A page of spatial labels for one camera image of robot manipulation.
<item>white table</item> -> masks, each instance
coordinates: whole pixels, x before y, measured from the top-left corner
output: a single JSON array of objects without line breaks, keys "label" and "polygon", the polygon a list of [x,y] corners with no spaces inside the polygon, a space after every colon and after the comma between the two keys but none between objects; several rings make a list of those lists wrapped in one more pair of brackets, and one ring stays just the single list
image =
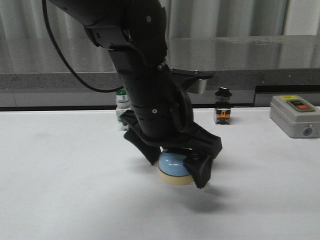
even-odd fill
[{"label": "white table", "polygon": [[161,181],[112,110],[0,112],[0,239],[318,240],[320,139],[269,111],[194,111],[223,145],[203,189]]}]

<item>granite countertop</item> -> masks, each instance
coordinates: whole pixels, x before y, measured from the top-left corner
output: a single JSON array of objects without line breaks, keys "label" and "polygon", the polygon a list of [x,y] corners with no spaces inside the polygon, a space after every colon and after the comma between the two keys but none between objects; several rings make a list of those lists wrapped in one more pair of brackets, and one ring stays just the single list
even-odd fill
[{"label": "granite countertop", "polygon": [[[60,39],[58,44],[88,84],[105,89],[121,84],[105,48],[88,39]],[[172,38],[167,45],[170,67],[213,71],[207,90],[319,84],[318,36]],[[0,53],[0,95],[89,91],[69,73],[49,39],[0,40]]]}]

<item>black cable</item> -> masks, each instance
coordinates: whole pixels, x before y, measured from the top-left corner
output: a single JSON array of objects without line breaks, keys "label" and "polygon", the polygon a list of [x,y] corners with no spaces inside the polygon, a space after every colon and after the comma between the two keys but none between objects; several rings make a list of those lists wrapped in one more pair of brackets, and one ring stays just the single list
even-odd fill
[{"label": "black cable", "polygon": [[57,41],[55,40],[55,37],[51,31],[51,27],[49,24],[49,18],[48,18],[48,9],[47,9],[47,0],[42,0],[42,12],[43,12],[43,18],[44,18],[44,23],[45,23],[45,27],[46,30],[49,34],[50,40],[55,48],[55,50],[57,51],[58,55],[60,56],[61,60],[63,61],[63,63],[65,64],[65,66],[69,69],[69,71],[73,74],[73,76],[75,76],[75,78],[82,83],[85,87],[87,87],[90,90],[93,90],[95,92],[99,92],[99,93],[112,93],[115,91],[118,91],[120,89],[123,88],[123,86],[117,87],[117,88],[113,88],[113,89],[98,89],[95,87],[92,87],[90,85],[88,85],[85,81],[83,81],[81,79],[81,77],[73,70],[73,68],[69,65],[69,63],[67,62],[67,60],[65,59],[64,55],[62,54]]}]

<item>corrugated wall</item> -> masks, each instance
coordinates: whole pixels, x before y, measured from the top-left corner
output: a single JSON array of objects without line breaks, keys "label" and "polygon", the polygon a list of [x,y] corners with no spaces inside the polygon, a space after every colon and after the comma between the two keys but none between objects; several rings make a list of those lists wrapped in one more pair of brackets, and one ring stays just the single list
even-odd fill
[{"label": "corrugated wall", "polygon": [[[319,35],[320,0],[160,0],[167,37]],[[82,26],[48,3],[58,39],[86,38]],[[0,39],[48,38],[41,0],[0,0]]]}]

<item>push button switch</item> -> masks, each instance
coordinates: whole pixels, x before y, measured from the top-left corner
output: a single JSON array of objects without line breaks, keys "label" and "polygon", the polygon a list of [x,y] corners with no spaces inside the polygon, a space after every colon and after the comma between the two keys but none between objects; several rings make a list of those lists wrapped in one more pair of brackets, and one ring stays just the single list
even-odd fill
[{"label": "push button switch", "polygon": [[296,105],[296,107],[300,110],[306,110],[306,109],[311,109],[310,107],[308,107],[307,105]]},{"label": "push button switch", "polygon": [[295,106],[298,106],[298,105],[303,105],[303,103],[302,102],[300,102],[300,101],[290,101],[290,103],[292,103],[293,105],[295,105]]}]

